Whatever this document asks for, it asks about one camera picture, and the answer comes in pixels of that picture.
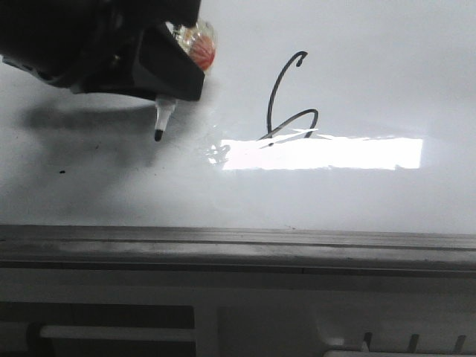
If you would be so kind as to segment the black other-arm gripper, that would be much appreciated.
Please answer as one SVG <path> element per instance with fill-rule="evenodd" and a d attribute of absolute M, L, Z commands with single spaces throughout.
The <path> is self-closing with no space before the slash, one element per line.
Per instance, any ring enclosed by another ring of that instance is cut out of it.
<path fill-rule="evenodd" d="M 200 1 L 2 1 L 3 61 L 81 94 L 197 101 L 205 73 L 166 23 L 190 27 Z"/>

